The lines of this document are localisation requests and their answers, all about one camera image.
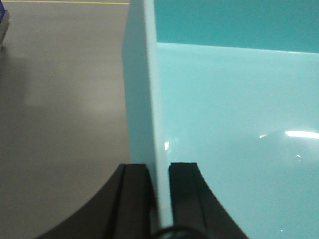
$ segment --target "yellow line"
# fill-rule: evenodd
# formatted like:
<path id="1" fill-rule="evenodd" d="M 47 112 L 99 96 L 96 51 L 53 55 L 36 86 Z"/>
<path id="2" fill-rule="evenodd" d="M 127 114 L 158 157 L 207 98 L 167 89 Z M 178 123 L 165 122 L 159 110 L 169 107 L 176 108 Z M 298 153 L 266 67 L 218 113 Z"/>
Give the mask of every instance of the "yellow line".
<path id="1" fill-rule="evenodd" d="M 110 1 L 59 1 L 59 0 L 2 0 L 2 2 L 31 2 L 31 3 L 86 3 L 86 4 L 112 4 L 129 5 L 129 2 L 110 2 Z"/>

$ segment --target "black rubber strip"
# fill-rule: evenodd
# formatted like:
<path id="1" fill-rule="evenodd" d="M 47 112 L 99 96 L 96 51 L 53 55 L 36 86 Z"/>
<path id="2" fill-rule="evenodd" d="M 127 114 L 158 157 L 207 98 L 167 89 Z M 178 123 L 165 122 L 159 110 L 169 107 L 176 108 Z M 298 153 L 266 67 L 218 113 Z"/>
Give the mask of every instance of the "black rubber strip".
<path id="1" fill-rule="evenodd" d="M 113 239 L 150 237 L 148 180 L 144 164 L 126 165 Z"/>
<path id="2" fill-rule="evenodd" d="M 189 226 L 204 232 L 205 222 L 192 165 L 172 163 L 169 167 L 169 183 L 174 225 Z"/>

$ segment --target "glossy surface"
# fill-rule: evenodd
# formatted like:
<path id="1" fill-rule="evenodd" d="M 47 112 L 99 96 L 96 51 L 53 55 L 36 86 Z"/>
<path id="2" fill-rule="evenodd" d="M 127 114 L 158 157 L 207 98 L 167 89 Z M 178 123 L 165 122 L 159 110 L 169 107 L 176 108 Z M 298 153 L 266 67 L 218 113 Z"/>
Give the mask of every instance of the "glossy surface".
<path id="1" fill-rule="evenodd" d="M 167 164 L 198 162 L 249 238 L 318 238 L 319 54 L 158 51 Z"/>
<path id="2" fill-rule="evenodd" d="M 131 160 L 152 169 L 162 225 L 167 167 L 198 162 L 250 238 L 317 239 L 318 1 L 150 4 L 131 2 L 123 57 Z"/>

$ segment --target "blue object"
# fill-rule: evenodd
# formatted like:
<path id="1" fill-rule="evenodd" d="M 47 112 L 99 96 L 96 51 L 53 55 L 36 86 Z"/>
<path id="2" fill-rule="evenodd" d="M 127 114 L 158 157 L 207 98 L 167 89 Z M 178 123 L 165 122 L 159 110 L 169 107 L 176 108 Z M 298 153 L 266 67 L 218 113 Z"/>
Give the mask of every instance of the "blue object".
<path id="1" fill-rule="evenodd" d="M 3 18 L 3 16 L 4 16 L 4 13 L 5 13 L 5 8 L 4 8 L 4 6 L 3 6 L 3 4 L 2 4 L 2 2 L 0 0 L 0 22 L 1 22 L 2 18 Z"/>
<path id="2" fill-rule="evenodd" d="M 123 66 L 163 226 L 168 166 L 197 162 L 249 238 L 319 238 L 319 1 L 132 0 Z"/>

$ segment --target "black curved mount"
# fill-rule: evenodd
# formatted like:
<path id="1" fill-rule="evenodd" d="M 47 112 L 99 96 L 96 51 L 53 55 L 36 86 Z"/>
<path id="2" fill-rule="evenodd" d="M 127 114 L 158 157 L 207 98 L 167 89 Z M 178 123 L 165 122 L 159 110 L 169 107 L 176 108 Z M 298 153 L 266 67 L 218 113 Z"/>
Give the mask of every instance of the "black curved mount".
<path id="1" fill-rule="evenodd" d="M 210 191 L 196 163 L 173 163 L 169 182 L 175 226 L 214 239 L 248 239 Z M 37 239 L 149 239 L 157 231 L 157 219 L 147 167 L 121 164 L 87 204 Z"/>
<path id="2" fill-rule="evenodd" d="M 121 164 L 79 211 L 37 239 L 146 239 L 154 205 L 144 164 Z"/>
<path id="3" fill-rule="evenodd" d="M 248 239 L 210 191 L 197 163 L 172 163 L 169 182 L 175 225 L 216 239 Z"/>

